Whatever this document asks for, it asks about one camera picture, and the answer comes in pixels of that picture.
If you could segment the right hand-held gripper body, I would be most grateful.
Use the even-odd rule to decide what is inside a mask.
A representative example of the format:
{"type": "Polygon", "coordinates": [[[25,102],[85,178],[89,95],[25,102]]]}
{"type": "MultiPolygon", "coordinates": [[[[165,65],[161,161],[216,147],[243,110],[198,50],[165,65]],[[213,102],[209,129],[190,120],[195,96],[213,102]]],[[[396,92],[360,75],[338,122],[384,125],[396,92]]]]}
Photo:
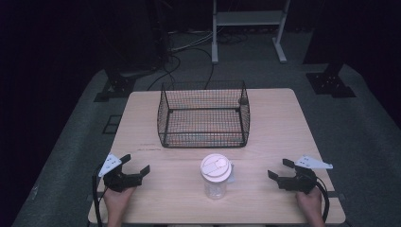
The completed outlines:
{"type": "Polygon", "coordinates": [[[287,191],[299,191],[308,194],[314,187],[324,187],[318,182],[318,176],[314,169],[332,169],[331,164],[303,155],[294,162],[295,176],[280,177],[282,182],[278,183],[280,189],[287,191]]]}

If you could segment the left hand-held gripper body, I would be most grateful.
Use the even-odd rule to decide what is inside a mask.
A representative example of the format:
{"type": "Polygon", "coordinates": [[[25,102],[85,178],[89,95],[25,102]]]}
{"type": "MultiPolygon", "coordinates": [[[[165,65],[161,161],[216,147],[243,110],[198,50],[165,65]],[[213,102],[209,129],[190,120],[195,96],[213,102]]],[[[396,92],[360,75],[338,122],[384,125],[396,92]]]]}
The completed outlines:
{"type": "Polygon", "coordinates": [[[104,185],[116,192],[136,187],[142,184],[143,178],[137,178],[136,174],[125,174],[120,165],[120,159],[109,153],[101,165],[97,176],[103,179],[104,185]]]}

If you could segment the person's left hand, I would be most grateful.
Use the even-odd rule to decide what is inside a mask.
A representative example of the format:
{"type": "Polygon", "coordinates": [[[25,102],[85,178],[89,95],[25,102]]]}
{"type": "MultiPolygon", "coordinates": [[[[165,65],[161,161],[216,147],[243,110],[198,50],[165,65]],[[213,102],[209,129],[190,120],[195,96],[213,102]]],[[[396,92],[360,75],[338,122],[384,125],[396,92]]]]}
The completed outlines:
{"type": "Polygon", "coordinates": [[[104,201],[107,207],[109,220],[122,219],[135,187],[130,187],[122,192],[107,189],[104,193],[104,201]]]}

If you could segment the person's right hand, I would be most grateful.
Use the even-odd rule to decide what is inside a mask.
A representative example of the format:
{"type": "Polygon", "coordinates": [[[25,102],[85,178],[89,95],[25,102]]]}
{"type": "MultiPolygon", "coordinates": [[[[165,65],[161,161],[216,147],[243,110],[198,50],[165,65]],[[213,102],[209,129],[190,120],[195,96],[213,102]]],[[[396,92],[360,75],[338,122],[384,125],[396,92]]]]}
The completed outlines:
{"type": "Polygon", "coordinates": [[[307,219],[322,217],[322,193],[318,187],[314,187],[308,194],[297,192],[295,198],[299,208],[307,219]]]}

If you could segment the clear cup with white lid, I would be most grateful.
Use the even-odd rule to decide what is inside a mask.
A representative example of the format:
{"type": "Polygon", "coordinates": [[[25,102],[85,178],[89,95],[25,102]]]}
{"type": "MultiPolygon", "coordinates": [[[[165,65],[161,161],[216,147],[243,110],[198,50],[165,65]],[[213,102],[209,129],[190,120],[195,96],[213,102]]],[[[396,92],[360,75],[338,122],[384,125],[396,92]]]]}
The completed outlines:
{"type": "Polygon", "coordinates": [[[200,163],[205,195],[212,200],[222,199],[232,172],[233,163],[226,156],[218,153],[207,155],[200,163]]]}

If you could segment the black stand base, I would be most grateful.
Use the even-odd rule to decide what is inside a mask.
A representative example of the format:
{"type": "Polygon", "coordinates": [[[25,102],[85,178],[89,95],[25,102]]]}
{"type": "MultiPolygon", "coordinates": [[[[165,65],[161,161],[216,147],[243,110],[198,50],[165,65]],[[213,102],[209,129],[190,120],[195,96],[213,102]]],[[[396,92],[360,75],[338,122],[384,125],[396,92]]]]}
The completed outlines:
{"type": "Polygon", "coordinates": [[[331,95],[333,98],[355,97],[353,90],[340,78],[342,63],[329,63],[323,72],[307,73],[306,77],[317,95],[331,95]]]}
{"type": "Polygon", "coordinates": [[[106,68],[106,83],[103,89],[96,94],[95,102],[107,102],[111,98],[125,98],[133,91],[136,78],[125,77],[117,69],[106,68]]]}

